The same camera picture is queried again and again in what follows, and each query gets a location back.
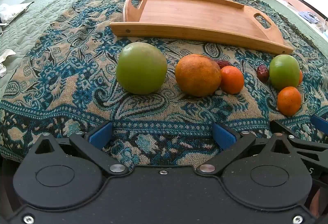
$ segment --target patterned blanket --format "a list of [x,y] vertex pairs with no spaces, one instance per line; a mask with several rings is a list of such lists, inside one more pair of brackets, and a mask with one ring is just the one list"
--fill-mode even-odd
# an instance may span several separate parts
[[[114,140],[103,151],[129,167],[205,162],[220,151],[211,137],[215,121],[237,132],[270,137],[269,121],[281,119],[302,139],[322,142],[310,117],[328,112],[327,59],[268,4],[233,1],[266,13],[295,47],[304,80],[298,88],[302,107],[292,118],[279,113],[276,90],[256,76],[258,65],[268,66],[272,55],[207,42],[117,38],[109,23],[122,20],[125,0],[77,0],[37,40],[8,84],[0,102],[1,155],[21,161],[42,132],[67,137],[105,120],[114,124]],[[122,47],[135,41],[156,46],[168,60],[166,81],[156,93],[129,94],[115,79]],[[219,89],[209,97],[186,96],[176,84],[174,68],[190,53],[229,60],[243,72],[245,87],[237,95]]]

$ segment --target tangerine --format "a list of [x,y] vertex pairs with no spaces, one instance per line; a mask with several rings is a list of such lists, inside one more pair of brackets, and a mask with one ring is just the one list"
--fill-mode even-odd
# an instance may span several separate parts
[[303,74],[302,71],[300,70],[300,78],[298,79],[298,85],[300,85],[302,81],[303,81]]
[[228,94],[239,93],[244,87],[243,73],[234,66],[225,66],[221,69],[221,89]]
[[207,96],[219,88],[221,69],[211,58],[190,54],[181,58],[176,65],[175,80],[184,93]]
[[301,103],[301,93],[293,86],[285,87],[278,94],[278,110],[287,117],[293,116],[300,109]]

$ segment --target blue cloth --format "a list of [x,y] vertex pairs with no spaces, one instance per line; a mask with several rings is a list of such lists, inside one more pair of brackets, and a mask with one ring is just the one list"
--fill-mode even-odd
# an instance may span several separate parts
[[299,12],[298,14],[306,19],[309,23],[316,24],[320,22],[317,16],[313,15],[311,12]]

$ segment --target tray handle cutout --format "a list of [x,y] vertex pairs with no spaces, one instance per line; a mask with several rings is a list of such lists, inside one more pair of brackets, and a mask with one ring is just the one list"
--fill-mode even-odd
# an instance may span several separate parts
[[[255,23],[255,25],[265,34],[265,36],[268,38],[268,40],[284,44],[284,39],[281,35],[281,32],[279,28],[276,26],[276,24],[270,19],[269,16],[264,14],[263,12],[253,8],[253,7],[244,7],[245,13],[252,19],[252,21]],[[266,20],[271,27],[264,28],[263,25],[256,19],[256,17],[261,16],[264,20]]]
[[147,0],[139,0],[138,7],[134,7],[132,0],[126,0],[123,8],[124,22],[138,22],[145,8]]

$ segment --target wooden tray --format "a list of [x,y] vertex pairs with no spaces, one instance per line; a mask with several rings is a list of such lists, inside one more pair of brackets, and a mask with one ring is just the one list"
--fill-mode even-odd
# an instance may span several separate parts
[[[126,0],[116,36],[151,36],[222,43],[274,54],[291,54],[274,22],[263,12],[230,0]],[[264,28],[255,17],[271,27]]]

